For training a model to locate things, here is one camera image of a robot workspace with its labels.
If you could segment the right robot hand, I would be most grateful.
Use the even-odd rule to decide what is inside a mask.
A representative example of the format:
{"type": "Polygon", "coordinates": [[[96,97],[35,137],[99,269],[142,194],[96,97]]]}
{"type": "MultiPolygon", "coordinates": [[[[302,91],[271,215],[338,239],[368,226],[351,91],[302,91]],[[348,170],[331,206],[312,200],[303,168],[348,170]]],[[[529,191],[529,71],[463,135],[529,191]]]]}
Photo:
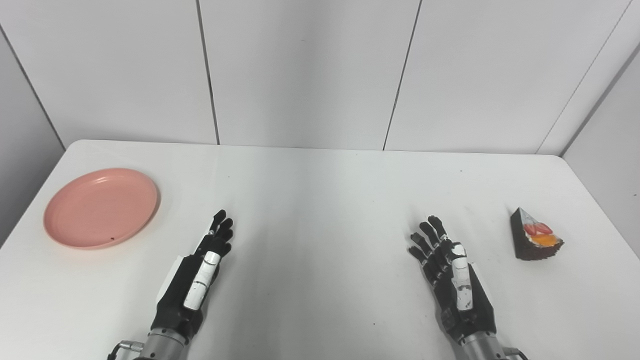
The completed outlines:
{"type": "Polygon", "coordinates": [[[450,238],[435,215],[418,227],[410,235],[413,243],[407,250],[432,289],[445,332],[460,345],[476,333],[496,335],[493,305],[462,243],[450,238]]]}

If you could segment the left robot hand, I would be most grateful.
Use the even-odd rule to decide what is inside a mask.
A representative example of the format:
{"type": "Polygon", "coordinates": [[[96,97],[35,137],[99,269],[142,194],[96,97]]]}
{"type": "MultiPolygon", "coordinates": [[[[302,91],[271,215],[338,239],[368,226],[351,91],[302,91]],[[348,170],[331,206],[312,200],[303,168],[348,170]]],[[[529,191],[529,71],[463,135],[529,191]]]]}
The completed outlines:
{"type": "Polygon", "coordinates": [[[157,302],[151,330],[178,333],[191,341],[204,321],[203,306],[220,272],[222,259],[232,249],[233,219],[222,209],[214,215],[208,232],[195,251],[178,258],[178,264],[157,302]]]}

